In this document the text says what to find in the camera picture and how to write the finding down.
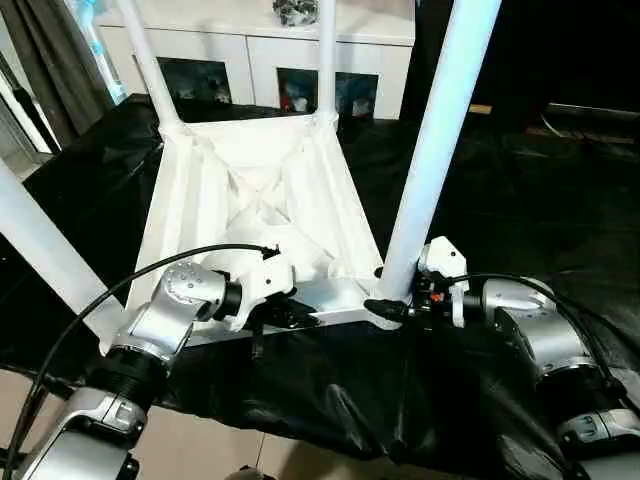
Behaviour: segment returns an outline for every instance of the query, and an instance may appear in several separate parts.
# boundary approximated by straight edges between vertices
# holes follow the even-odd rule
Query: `white plastic frame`
[[[186,171],[185,163],[187,166],[191,165],[185,159],[178,158],[180,154],[178,143],[185,140],[185,135],[188,140],[190,132],[185,131],[184,124],[178,119],[155,57],[148,47],[145,49],[144,29],[135,12],[135,5],[131,0],[118,0],[118,3],[123,9],[125,18],[134,22],[127,25],[127,28],[133,36],[147,89],[161,120],[161,128],[166,142],[164,155],[174,155],[177,158],[177,161],[173,163],[174,167],[177,165],[179,168],[165,169],[164,174],[161,171],[157,180],[158,183],[163,181],[170,183],[172,174],[184,173]],[[409,294],[409,283],[428,233],[499,6],[500,0],[456,0],[454,3],[394,227],[382,280],[375,288],[377,296],[406,298]],[[313,122],[315,125],[324,126],[318,129],[318,134],[326,140],[326,143],[323,144],[328,146],[329,151],[333,150],[336,155],[340,152],[341,155],[340,146],[333,132],[333,122],[336,119],[333,75],[333,65],[335,64],[334,0],[321,0],[320,22],[322,55],[318,112],[313,117],[287,117],[276,120],[282,122],[282,127],[288,122],[290,124],[288,126],[294,127],[294,130],[302,128],[304,122]],[[175,141],[174,138],[181,138],[181,140]],[[328,158],[335,160],[333,155],[328,155]],[[342,177],[343,181],[353,187],[343,159],[340,165],[337,168],[342,168],[343,173],[347,173],[346,177]],[[204,173],[202,165],[198,168],[201,174]],[[175,195],[179,196],[179,190],[180,188],[172,189],[174,198]],[[189,190],[188,186],[183,185],[183,193],[184,190]],[[154,196],[154,203],[158,201],[160,200]],[[183,207],[184,202],[177,208],[181,208],[183,212],[188,211]],[[158,221],[157,217],[160,215],[156,214],[157,211],[154,211],[152,206],[147,233],[150,225]],[[169,228],[165,228],[163,231],[170,234],[171,225],[167,226]],[[340,228],[348,228],[351,232],[353,226],[343,222]],[[355,230],[362,233],[366,229],[363,229],[360,224],[355,226]],[[105,286],[90,267],[81,259],[4,164],[0,165],[0,232],[75,312],[79,312],[105,290]],[[367,238],[366,231],[364,237],[361,239],[364,244],[372,241],[370,237]],[[181,250],[181,247],[183,245],[179,242],[172,248],[163,244],[163,248],[168,251],[156,252],[156,255],[158,253],[173,253],[178,249]],[[143,245],[138,261],[139,266],[151,260],[155,260],[155,258],[145,257]],[[358,289],[364,283],[366,282],[356,286],[350,279],[343,281],[343,279],[337,278],[325,282],[323,291],[316,290],[312,293],[311,297],[314,298],[318,297],[318,293],[324,292],[326,294],[324,300],[321,300],[321,303],[324,302],[329,306],[328,317],[324,324],[363,319],[361,304],[359,308],[354,309],[353,306],[362,300],[361,291]],[[370,286],[374,287],[374,284],[375,281],[371,280]],[[302,300],[306,300],[305,292],[302,292]],[[111,299],[103,308],[98,309],[94,315],[90,316],[86,323],[103,342],[109,342],[125,318],[117,301]],[[204,334],[201,338],[196,339],[196,343],[212,339],[215,338]]]

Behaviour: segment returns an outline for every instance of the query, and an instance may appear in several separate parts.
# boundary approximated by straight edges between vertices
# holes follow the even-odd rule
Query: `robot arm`
[[[167,268],[151,300],[117,335],[102,363],[14,475],[20,480],[133,480],[139,470],[129,450],[164,391],[193,324],[211,318],[242,328],[252,309],[293,288],[282,255],[231,281],[229,275],[178,262]]]
[[[489,279],[482,292],[452,288],[450,277],[466,274],[466,261],[444,237],[422,252],[409,305],[367,300],[389,320],[432,326],[464,326],[462,310],[480,313],[486,328],[505,333],[535,372],[539,404],[555,429],[565,456],[578,462],[583,479],[631,480],[640,472],[640,418],[626,403],[624,386],[606,378],[580,332],[538,289],[514,280]],[[545,284],[527,279],[543,291]]]

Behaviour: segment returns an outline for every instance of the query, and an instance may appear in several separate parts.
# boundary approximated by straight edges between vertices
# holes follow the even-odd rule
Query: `black tarp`
[[[189,102],[178,108],[188,121],[277,114]],[[634,147],[503,134],[488,122],[468,119],[430,236],[446,234],[470,271],[545,280],[639,341]],[[106,284],[134,267],[161,155],[156,126],[146,98],[130,98],[25,183]],[[340,123],[382,252],[417,129],[400,121]],[[72,314],[4,241],[0,259],[0,366],[29,374]],[[640,370],[618,339],[598,334],[612,365]],[[361,323],[264,342],[258,362],[248,339],[187,349],[161,404],[358,458],[386,455],[480,478],[561,477],[564,461],[526,369],[496,333],[384,332]],[[49,383],[81,383],[96,347],[81,328],[54,361]]]

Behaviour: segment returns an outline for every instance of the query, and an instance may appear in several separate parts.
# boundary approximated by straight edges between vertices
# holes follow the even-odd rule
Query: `curtain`
[[[73,142],[113,101],[64,0],[0,0],[34,95],[60,145]]]

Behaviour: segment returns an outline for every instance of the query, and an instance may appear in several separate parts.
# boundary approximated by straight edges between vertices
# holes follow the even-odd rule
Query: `white tube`
[[[331,121],[336,116],[336,0],[320,0],[320,66],[318,71],[318,114]]]
[[[160,127],[181,124],[158,65],[158,59],[151,50],[135,0],[118,0],[118,6],[142,71],[144,83],[160,119]]]
[[[495,24],[500,0],[456,0],[376,296],[406,299]]]
[[[106,290],[2,160],[0,233],[75,313],[80,313]],[[85,323],[104,344],[111,342],[125,321],[124,309],[110,297],[87,317]]]

